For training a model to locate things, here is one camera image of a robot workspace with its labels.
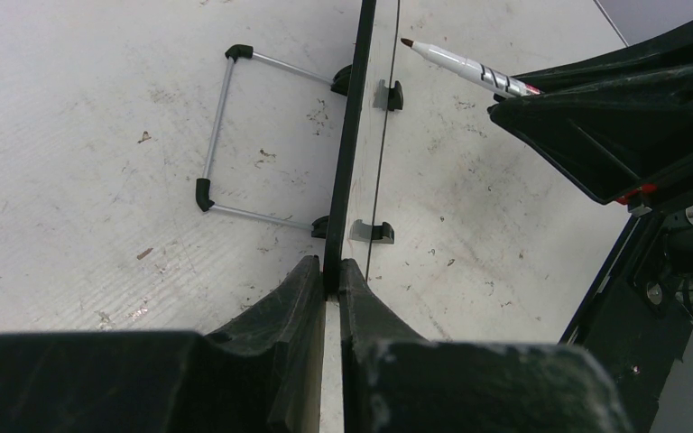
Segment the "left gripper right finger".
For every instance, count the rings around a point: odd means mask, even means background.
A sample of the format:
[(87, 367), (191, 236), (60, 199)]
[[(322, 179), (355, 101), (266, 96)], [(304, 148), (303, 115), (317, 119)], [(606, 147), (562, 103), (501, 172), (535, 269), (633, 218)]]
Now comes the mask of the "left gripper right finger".
[(339, 266), (348, 432), (630, 432), (614, 382), (572, 345), (430, 341)]

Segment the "white marker pen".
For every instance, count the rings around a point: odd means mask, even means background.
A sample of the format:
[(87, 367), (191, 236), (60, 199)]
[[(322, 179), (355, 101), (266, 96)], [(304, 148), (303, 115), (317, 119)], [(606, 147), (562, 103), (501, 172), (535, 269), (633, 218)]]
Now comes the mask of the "white marker pen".
[(455, 73), (466, 81), (503, 98), (529, 97), (541, 94), (536, 87), (507, 76), (476, 60), (459, 56), (436, 45), (401, 38), (401, 43), (426, 61)]

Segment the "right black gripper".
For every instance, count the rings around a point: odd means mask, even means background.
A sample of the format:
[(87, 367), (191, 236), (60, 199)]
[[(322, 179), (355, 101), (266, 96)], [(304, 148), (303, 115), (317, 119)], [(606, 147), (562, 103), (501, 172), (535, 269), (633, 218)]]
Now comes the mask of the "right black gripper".
[(693, 65), (506, 99), (489, 116), (595, 202), (629, 208), (560, 340), (594, 356), (648, 431), (693, 331)]

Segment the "small black-framed whiteboard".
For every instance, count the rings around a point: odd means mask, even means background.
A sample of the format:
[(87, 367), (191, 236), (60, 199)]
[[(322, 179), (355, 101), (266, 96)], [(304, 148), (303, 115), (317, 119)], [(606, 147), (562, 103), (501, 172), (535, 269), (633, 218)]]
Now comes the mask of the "small black-framed whiteboard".
[(240, 296), (277, 286), (306, 255), (332, 278), (368, 266), (401, 5), (281, 2), (283, 18), (224, 42), (191, 214), (196, 269)]

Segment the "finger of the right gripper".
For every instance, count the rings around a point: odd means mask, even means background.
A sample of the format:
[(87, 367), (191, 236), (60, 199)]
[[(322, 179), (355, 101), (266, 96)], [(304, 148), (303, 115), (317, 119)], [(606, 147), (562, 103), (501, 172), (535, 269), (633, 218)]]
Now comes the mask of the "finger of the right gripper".
[(693, 20), (627, 48), (588, 60), (522, 73), (517, 78), (542, 91), (552, 92), (692, 64)]

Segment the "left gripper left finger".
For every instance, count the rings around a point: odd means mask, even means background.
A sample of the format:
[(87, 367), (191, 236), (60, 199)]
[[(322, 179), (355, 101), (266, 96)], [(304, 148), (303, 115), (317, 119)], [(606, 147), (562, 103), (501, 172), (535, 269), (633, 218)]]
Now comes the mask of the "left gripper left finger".
[(221, 328), (0, 334), (0, 432), (316, 432), (319, 259)]

